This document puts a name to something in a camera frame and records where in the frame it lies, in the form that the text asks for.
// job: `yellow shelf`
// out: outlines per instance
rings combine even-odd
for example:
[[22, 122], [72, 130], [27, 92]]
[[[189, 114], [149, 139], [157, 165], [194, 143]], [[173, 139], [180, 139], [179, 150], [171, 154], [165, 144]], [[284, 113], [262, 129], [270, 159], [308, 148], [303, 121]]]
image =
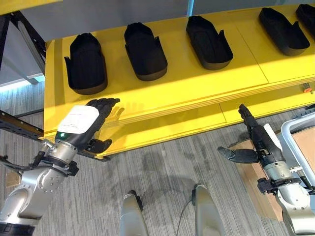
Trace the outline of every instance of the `yellow shelf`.
[[[298, 21], [298, 5], [272, 6], [293, 24]], [[315, 76], [315, 44], [303, 23], [299, 23], [311, 46], [295, 57], [284, 55], [273, 43], [260, 23], [261, 8], [231, 11], [228, 13], [257, 60], [268, 82], [274, 83], [304, 76]]]
[[[293, 86], [132, 124], [103, 128], [96, 134], [96, 138], [112, 139], [113, 144], [98, 156], [102, 158], [104, 155], [241, 122], [238, 114], [241, 103], [244, 103], [254, 116], [261, 117], [314, 102], [315, 94], [303, 93], [300, 86]], [[54, 136], [55, 133], [50, 133], [46, 138], [53, 139]]]
[[1, 0], [0, 15], [62, 0]]
[[[227, 13], [203, 17], [211, 20], [218, 31], [224, 29], [234, 54], [226, 68], [209, 71], [200, 65], [186, 35], [187, 18], [151, 22], [146, 25], [160, 37], [168, 71], [156, 81], [143, 82], [135, 76], [126, 54], [126, 27], [102, 30], [93, 35], [105, 56], [108, 87], [94, 95], [79, 95], [68, 86], [63, 57], [69, 56], [75, 36], [53, 40], [47, 46], [46, 56], [45, 132], [56, 130], [73, 105], [95, 98], [120, 98], [117, 105], [123, 112], [118, 123], [126, 124], [204, 106], [207, 104], [202, 103], [214, 96], [221, 99], [235, 91], [241, 93], [242, 89], [266, 84], [266, 78]], [[113, 121], [110, 117], [107, 125], [113, 125]]]

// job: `black metal frame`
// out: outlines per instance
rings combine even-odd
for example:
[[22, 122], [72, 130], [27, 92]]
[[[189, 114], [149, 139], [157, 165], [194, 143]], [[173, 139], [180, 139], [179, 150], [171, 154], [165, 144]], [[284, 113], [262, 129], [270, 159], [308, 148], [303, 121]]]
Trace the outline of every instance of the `black metal frame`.
[[39, 138], [44, 136], [44, 130], [22, 121], [4, 111], [0, 110], [0, 129], [23, 137], [41, 141]]
[[12, 22], [13, 25], [18, 29], [18, 22], [22, 22], [25, 26], [32, 43], [36, 47], [37, 52], [46, 57], [46, 45], [44, 39], [37, 33], [34, 27], [28, 22], [24, 15], [20, 11], [15, 11], [9, 14], [0, 16], [0, 69], [2, 63], [2, 56], [4, 51], [4, 45], [6, 40], [6, 35], [8, 32], [9, 23]]

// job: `cable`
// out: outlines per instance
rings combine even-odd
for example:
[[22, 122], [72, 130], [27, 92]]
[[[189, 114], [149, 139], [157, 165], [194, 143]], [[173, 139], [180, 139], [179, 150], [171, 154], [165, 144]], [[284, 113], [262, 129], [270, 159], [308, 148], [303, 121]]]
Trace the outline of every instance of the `cable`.
[[177, 226], [176, 236], [178, 236], [179, 226], [180, 226], [180, 224], [181, 224], [181, 220], [182, 220], [184, 211], [185, 211], [186, 207], [188, 206], [188, 204], [189, 204], [190, 202], [191, 202], [191, 199], [186, 203], [186, 205], [184, 206], [184, 208], [183, 208], [183, 210], [182, 210], [181, 216], [179, 217], [179, 222], [178, 222], [178, 226]]
[[21, 174], [19, 171], [15, 170], [14, 168], [11, 168], [11, 167], [9, 167], [9, 166], [5, 166], [5, 167], [7, 167], [7, 168], [8, 168], [9, 170], [11, 170], [11, 171], [14, 171], [16, 174], [19, 175], [20, 178], [22, 178], [22, 174]]
[[36, 167], [20, 166], [20, 165], [13, 164], [13, 163], [11, 163], [7, 160], [3, 160], [3, 159], [0, 159], [0, 163], [2, 163], [5, 167], [7, 167], [7, 168], [9, 168], [15, 172], [25, 172], [25, 171], [31, 171], [31, 170], [36, 170], [36, 169], [48, 168], [48, 169], [52, 169], [54, 171], [59, 172], [60, 174], [64, 175], [65, 177], [68, 177], [68, 175], [65, 172], [58, 170], [57, 168], [54, 168], [52, 166], [36, 166]]

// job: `white label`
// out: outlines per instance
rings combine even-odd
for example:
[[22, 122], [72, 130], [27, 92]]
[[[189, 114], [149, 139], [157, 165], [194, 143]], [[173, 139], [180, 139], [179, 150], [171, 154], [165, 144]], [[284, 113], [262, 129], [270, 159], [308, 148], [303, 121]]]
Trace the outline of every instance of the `white label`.
[[267, 134], [269, 135], [269, 137], [271, 138], [271, 140], [274, 142], [274, 144], [281, 150], [281, 152], [283, 151], [282, 150], [282, 146], [281, 146], [281, 143], [279, 141], [279, 139], [277, 138], [275, 132], [272, 130], [270, 124], [265, 124], [264, 125], [264, 128], [265, 130], [267, 131]]
[[59, 124], [58, 131], [70, 134], [83, 134], [92, 126], [98, 116], [99, 112], [95, 107], [74, 106]]

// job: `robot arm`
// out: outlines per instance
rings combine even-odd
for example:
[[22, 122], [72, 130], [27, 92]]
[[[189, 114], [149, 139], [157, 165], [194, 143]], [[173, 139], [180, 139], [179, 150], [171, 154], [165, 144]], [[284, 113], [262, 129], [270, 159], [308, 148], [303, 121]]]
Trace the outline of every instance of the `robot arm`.
[[273, 142], [264, 127], [259, 125], [242, 104], [239, 113], [247, 126], [256, 151], [249, 149], [218, 151], [228, 160], [238, 163], [260, 163], [268, 179], [258, 180], [261, 193], [273, 193], [283, 210], [283, 220], [291, 236], [315, 235], [315, 214], [311, 211], [310, 195], [294, 178], [281, 149]]
[[23, 172], [20, 185], [10, 193], [0, 213], [0, 236], [31, 236], [45, 213], [53, 194], [68, 176], [79, 171], [74, 156], [82, 150], [105, 151], [111, 140], [93, 139], [119, 99], [92, 100], [75, 106], [61, 122], [55, 143], [44, 141], [43, 148], [28, 167], [1, 162]]

